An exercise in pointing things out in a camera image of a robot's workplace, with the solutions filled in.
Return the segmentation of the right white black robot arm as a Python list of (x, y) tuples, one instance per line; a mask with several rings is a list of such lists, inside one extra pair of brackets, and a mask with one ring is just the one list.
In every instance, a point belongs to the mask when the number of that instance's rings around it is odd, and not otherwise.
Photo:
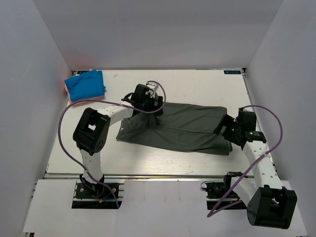
[(281, 182), (270, 153), (280, 145), (268, 147), (265, 135), (256, 130), (257, 117), (247, 107), (238, 110), (236, 118), (223, 115), (214, 134), (241, 148), (249, 167), (243, 173), (230, 172), (224, 177), (222, 197), (208, 217), (234, 205), (244, 203), (252, 226), (288, 229), (297, 203), (297, 195)]

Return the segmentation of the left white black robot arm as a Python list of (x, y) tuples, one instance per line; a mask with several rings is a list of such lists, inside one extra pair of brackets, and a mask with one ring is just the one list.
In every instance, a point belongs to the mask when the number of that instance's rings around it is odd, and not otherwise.
[(73, 140), (84, 166), (80, 180), (93, 197), (99, 197), (104, 192), (100, 153), (105, 146), (110, 126), (138, 113), (162, 115), (166, 94), (163, 91), (163, 96), (159, 96), (159, 88), (162, 88), (160, 83), (150, 80), (145, 85), (138, 84), (135, 91), (125, 95), (120, 102), (109, 102), (110, 106), (105, 109), (84, 110), (75, 128)]

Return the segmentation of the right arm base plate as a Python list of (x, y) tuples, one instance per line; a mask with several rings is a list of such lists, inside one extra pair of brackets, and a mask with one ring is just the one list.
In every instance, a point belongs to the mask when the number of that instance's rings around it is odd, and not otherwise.
[[(226, 193), (232, 184), (233, 177), (240, 177), (241, 172), (228, 172), (222, 182), (215, 181), (204, 181), (201, 183), (200, 187), (203, 191), (206, 192), (206, 205), (207, 209), (211, 210), (216, 202)], [(230, 194), (224, 199), (224, 201), (216, 208), (217, 210), (232, 204), (236, 201), (239, 201), (240, 197), (234, 192), (231, 191)]]

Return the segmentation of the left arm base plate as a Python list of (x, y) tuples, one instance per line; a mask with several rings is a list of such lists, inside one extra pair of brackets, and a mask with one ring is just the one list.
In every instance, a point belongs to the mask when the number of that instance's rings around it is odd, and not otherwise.
[(123, 201), (124, 184), (108, 183), (115, 194), (115, 201), (110, 190), (104, 186), (100, 191), (94, 192), (83, 183), (76, 183), (72, 209), (119, 209)]

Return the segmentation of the dark grey t-shirt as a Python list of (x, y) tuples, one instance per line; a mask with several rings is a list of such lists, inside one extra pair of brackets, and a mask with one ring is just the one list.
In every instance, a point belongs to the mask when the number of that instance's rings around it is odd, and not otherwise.
[(227, 108), (166, 103), (161, 116), (137, 114), (124, 119), (116, 139), (176, 152), (227, 156), (229, 141), (214, 134)]

